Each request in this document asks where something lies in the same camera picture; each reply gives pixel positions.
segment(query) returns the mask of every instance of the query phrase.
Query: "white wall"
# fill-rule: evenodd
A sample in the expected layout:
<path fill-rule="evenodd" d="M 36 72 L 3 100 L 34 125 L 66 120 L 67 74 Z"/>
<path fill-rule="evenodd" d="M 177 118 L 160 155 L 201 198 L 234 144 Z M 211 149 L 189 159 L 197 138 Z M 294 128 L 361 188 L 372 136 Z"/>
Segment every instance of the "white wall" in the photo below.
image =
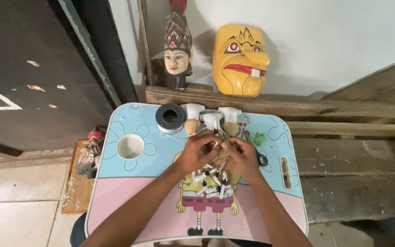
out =
<path fill-rule="evenodd" d="M 147 0 L 147 11 L 157 57 L 168 1 Z M 271 56 L 263 93 L 330 92 L 395 62 L 395 0 L 188 0 L 186 17 L 195 51 L 190 82 L 214 85 L 212 43 L 218 27 L 229 23 L 263 32 Z"/>
<path fill-rule="evenodd" d="M 109 4 L 138 100 L 146 102 L 146 52 L 137 0 L 109 0 Z"/>

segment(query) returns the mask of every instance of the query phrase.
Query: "painted wooden figure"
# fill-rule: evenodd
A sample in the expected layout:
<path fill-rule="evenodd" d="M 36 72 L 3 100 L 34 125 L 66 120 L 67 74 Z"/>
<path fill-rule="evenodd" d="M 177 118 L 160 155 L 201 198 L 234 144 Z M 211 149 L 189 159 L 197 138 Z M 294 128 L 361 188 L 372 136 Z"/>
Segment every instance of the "painted wooden figure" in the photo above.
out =
<path fill-rule="evenodd" d="M 175 78 L 175 88 L 185 88 L 185 77 L 191 76 L 193 43 L 185 18 L 187 0 L 169 0 L 170 20 L 164 42 L 164 62 L 167 72 Z"/>

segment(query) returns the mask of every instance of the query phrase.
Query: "pink surface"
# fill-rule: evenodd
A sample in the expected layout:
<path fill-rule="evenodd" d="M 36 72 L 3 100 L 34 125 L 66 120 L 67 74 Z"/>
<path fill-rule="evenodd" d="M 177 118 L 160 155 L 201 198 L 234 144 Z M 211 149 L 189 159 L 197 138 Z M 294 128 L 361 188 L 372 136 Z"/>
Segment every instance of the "pink surface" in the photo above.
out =
<path fill-rule="evenodd" d="M 153 180 L 153 177 L 98 179 L 87 219 L 88 234 L 115 209 Z M 135 243 L 185 237 L 188 236 L 187 230 L 189 228 L 196 227 L 198 213 L 192 207 L 186 207 L 184 213 L 178 213 L 176 204 L 179 200 L 179 193 L 180 189 L 178 187 L 175 187 L 169 193 Z M 275 194 L 295 223 L 306 233 L 307 222 L 302 199 L 279 192 L 275 192 Z M 269 242 L 266 227 L 255 204 L 251 188 L 248 185 L 238 184 L 235 198 L 239 209 L 238 214 L 232 215 L 230 208 L 225 208 L 223 213 L 220 214 L 223 235 L 230 238 L 248 238 L 260 242 Z M 216 213 L 208 208 L 202 212 L 201 227 L 204 230 L 203 235 L 207 235 L 208 230 L 215 229 L 216 223 Z"/>

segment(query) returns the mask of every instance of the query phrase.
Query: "scissors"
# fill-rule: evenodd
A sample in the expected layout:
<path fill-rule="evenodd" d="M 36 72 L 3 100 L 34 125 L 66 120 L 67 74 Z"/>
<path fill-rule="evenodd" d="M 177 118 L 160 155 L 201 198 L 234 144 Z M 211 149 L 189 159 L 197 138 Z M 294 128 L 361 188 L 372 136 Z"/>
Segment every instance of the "scissors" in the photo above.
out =
<path fill-rule="evenodd" d="M 246 135 L 246 140 L 252 144 L 254 144 L 253 142 L 251 142 L 251 139 L 249 138 L 249 135 Z M 260 166 L 267 166 L 268 165 L 268 158 L 266 158 L 266 156 L 264 156 L 263 154 L 259 153 L 259 151 L 257 150 L 257 148 L 255 147 L 255 154 L 257 156 L 257 161 L 259 162 Z"/>

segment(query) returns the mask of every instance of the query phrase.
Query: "red lips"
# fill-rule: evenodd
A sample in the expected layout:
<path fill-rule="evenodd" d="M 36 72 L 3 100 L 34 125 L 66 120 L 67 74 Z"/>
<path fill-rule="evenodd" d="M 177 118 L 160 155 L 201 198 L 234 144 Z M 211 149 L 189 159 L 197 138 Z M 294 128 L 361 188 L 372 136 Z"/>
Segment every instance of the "red lips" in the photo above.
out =
<path fill-rule="evenodd" d="M 256 69 L 256 70 L 260 70 L 260 76 L 266 75 L 266 70 L 261 70 L 261 69 L 257 69 L 257 68 L 251 67 L 251 66 L 245 66 L 245 65 L 241 65 L 241 64 L 229 64 L 229 65 L 225 66 L 224 69 L 236 70 L 236 71 L 240 71 L 243 73 L 247 73 L 248 75 L 251 75 L 252 69 Z"/>

